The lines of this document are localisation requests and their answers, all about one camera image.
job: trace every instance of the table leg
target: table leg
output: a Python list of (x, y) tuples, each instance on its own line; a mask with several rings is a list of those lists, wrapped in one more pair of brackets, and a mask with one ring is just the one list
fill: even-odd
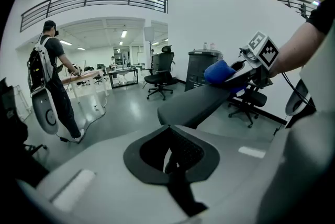
[(74, 96), (75, 96), (75, 98), (77, 99), (77, 103), (80, 103), (79, 98), (78, 98), (78, 96), (77, 96), (76, 89), (75, 89), (75, 83), (72, 83), (72, 82), (71, 82), (71, 86), (72, 86), (72, 90), (73, 90)]
[(95, 89), (95, 86), (94, 86), (93, 78), (90, 78), (90, 87), (91, 87), (91, 89), (92, 89), (92, 94), (93, 94), (93, 96), (94, 96), (94, 98), (95, 98), (96, 105), (97, 105), (97, 107), (98, 107), (98, 109), (99, 109), (101, 115), (105, 114), (105, 111), (104, 111), (104, 109), (103, 109), (103, 107), (102, 107), (102, 105), (101, 105), (101, 103), (100, 103), (100, 100), (99, 100), (99, 98), (98, 98), (98, 95), (97, 95), (97, 93), (96, 93), (96, 89)]
[(103, 86), (104, 86), (104, 90), (105, 90), (105, 95), (108, 96), (108, 93), (107, 93), (107, 88), (106, 88), (106, 84), (105, 84), (105, 78), (104, 78), (104, 74), (101, 73), (101, 79), (102, 79), (102, 82), (103, 82)]

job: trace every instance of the metal railing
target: metal railing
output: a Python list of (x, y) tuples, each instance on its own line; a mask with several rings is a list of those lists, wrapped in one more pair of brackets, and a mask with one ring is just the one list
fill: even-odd
[(304, 18), (309, 18), (310, 13), (317, 8), (316, 5), (306, 0), (277, 0), (292, 8)]
[(21, 15), (20, 32), (58, 13), (92, 5), (131, 5), (168, 12), (168, 0), (46, 0)]

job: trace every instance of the white table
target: white table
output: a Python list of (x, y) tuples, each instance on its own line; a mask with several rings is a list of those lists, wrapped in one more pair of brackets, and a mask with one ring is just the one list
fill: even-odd
[[(81, 76), (72, 75), (72, 76), (69, 76), (69, 77), (66, 77), (66, 78), (62, 79), (62, 84), (67, 85), (67, 84), (70, 83), (72, 85), (74, 96), (77, 99), (77, 102), (79, 103), (80, 101), (79, 101), (78, 95), (76, 93), (76, 85), (75, 84), (79, 83), (79, 82), (89, 81), (90, 82), (90, 89), (92, 91), (92, 95), (95, 98), (96, 105), (97, 105), (101, 115), (103, 115), (103, 114), (105, 114), (105, 111), (104, 111), (104, 109), (101, 105), (101, 102), (100, 102), (99, 98), (98, 98), (98, 95), (97, 95), (97, 92), (96, 92), (96, 89), (95, 89), (95, 85), (94, 85), (94, 79), (93, 79), (94, 77), (96, 77), (98, 75), (100, 75), (102, 78), (104, 78), (102, 70), (86, 71), (86, 72), (83, 72)], [(103, 86), (104, 86), (104, 90), (105, 90), (105, 95), (108, 96), (105, 80), (103, 79), (102, 82), (103, 82)]]

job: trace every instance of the white sneaker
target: white sneaker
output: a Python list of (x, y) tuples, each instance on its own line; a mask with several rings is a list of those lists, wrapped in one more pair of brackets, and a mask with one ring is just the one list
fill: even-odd
[(79, 132), (80, 132), (80, 137), (75, 138), (75, 139), (74, 139), (74, 142), (79, 143), (79, 142), (83, 139), (83, 137), (84, 137), (84, 135), (85, 135), (85, 130), (84, 130), (84, 129), (80, 129)]

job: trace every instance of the human arm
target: human arm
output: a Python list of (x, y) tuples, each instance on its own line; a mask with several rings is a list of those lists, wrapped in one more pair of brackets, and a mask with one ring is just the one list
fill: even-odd
[(323, 1), (281, 48), (270, 77), (305, 65), (317, 51), (334, 19), (331, 0)]
[(311, 23), (303, 23), (279, 51), (270, 69), (270, 77), (299, 68), (307, 63), (321, 45), (325, 34)]
[(75, 75), (80, 75), (80, 71), (72, 65), (72, 63), (65, 54), (58, 56), (58, 58), (63, 63), (63, 65), (67, 67), (70, 71), (72, 71)]

